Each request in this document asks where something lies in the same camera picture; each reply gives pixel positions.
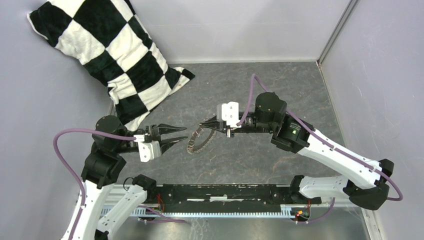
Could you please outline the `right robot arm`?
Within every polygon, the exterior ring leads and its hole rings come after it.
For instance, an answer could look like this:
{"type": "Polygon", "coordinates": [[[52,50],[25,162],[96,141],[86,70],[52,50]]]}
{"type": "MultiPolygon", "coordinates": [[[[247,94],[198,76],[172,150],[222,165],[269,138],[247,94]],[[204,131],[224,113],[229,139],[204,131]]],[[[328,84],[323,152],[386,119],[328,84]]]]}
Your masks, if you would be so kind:
{"type": "Polygon", "coordinates": [[[270,142],[278,149],[313,159],[337,172],[332,177],[295,176],[288,191],[295,204],[336,198],[375,211],[389,199],[387,181],[394,170],[392,161],[369,159],[332,141],[311,124],[292,116],[287,103],[273,92],[259,94],[254,111],[246,117],[237,102],[220,104],[216,116],[200,126],[229,138],[239,133],[271,134],[270,142]]]}

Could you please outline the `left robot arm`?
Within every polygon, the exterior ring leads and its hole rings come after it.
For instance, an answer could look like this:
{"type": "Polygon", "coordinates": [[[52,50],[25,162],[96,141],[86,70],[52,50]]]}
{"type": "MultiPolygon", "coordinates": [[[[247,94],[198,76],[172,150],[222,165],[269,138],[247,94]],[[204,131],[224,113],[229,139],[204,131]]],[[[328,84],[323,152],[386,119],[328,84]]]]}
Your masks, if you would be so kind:
{"type": "Polygon", "coordinates": [[[59,160],[74,177],[79,194],[64,240],[112,240],[116,231],[142,203],[151,204],[157,198],[157,182],[142,174],[132,179],[125,195],[103,217],[105,202],[126,165],[123,153],[137,152],[143,163],[163,155],[186,136],[162,139],[162,135],[181,132],[185,127],[153,124],[129,130],[115,115],[100,118],[95,129],[69,128],[53,138],[53,148],[59,160]],[[61,154],[59,137],[67,133],[88,133],[93,144],[84,161],[81,175],[77,175],[61,154]]]}

